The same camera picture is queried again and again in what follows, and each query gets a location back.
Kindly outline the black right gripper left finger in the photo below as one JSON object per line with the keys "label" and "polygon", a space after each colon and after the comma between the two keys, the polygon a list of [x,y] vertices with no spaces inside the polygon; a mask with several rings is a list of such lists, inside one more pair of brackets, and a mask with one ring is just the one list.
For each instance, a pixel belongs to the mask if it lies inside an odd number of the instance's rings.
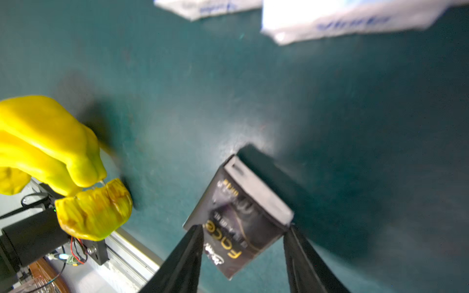
{"label": "black right gripper left finger", "polygon": [[192,226],[140,293],[196,293],[203,244],[202,226]]}

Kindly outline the white blue tissue pack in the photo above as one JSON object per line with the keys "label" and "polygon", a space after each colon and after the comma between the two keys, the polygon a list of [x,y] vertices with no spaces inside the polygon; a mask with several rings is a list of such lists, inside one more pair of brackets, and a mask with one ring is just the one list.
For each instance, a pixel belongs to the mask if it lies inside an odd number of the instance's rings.
{"label": "white blue tissue pack", "polygon": [[262,0],[155,0],[154,5],[189,21],[262,8]]}

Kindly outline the light blue tissue pack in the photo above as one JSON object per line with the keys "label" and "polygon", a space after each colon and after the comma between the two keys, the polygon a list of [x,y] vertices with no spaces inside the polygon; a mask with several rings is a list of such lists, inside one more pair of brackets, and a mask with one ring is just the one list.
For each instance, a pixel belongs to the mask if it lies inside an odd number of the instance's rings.
{"label": "light blue tissue pack", "polygon": [[424,30],[468,1],[264,1],[261,33],[278,45],[349,34]]}

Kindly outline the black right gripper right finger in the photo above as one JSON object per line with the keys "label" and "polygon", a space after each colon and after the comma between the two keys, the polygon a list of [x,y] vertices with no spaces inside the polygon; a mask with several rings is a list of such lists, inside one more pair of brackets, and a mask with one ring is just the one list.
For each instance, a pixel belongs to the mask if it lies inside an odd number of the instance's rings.
{"label": "black right gripper right finger", "polygon": [[292,293],[349,293],[296,226],[284,235],[283,246]]}

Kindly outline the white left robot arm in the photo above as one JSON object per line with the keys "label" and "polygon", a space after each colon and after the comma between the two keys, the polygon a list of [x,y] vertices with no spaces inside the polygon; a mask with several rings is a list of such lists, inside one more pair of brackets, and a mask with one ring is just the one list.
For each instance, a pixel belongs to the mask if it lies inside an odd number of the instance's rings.
{"label": "white left robot arm", "polygon": [[17,282],[21,268],[66,244],[69,235],[58,222],[56,212],[46,209],[1,230],[1,292]]}

